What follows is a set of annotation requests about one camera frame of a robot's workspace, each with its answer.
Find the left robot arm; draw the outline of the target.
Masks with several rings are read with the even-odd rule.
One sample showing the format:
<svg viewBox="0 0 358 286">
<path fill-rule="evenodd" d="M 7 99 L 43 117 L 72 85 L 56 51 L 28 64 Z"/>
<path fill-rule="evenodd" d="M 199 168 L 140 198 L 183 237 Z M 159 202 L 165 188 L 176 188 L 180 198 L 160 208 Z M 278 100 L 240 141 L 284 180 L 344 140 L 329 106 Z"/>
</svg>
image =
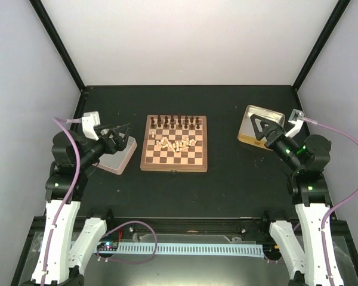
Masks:
<svg viewBox="0 0 358 286">
<path fill-rule="evenodd" d="M 54 161 L 45 184 L 45 229 L 38 262 L 25 285 L 83 285 L 84 273 L 100 238 L 111 237 L 111 210 L 92 213 L 75 243 L 73 227 L 88 182 L 87 169 L 104 154 L 126 149 L 130 125 L 94 128 L 97 139 L 63 128 L 53 137 Z"/>
</svg>

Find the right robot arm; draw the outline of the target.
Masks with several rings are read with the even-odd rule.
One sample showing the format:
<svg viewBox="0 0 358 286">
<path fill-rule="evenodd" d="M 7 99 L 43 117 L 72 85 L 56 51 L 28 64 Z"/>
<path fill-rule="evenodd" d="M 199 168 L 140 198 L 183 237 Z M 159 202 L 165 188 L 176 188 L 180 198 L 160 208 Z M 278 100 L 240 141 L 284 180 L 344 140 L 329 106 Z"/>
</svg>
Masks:
<svg viewBox="0 0 358 286">
<path fill-rule="evenodd" d="M 255 137 L 265 139 L 290 167 L 289 195 L 295 207 L 303 243 L 297 240 L 289 220 L 265 214 L 260 235 L 274 240 L 289 273 L 289 285 L 344 285 L 338 269 L 331 235 L 331 200 L 323 170 L 330 161 L 331 142 L 321 135 L 310 135 L 298 145 L 280 124 L 253 114 Z"/>
</svg>

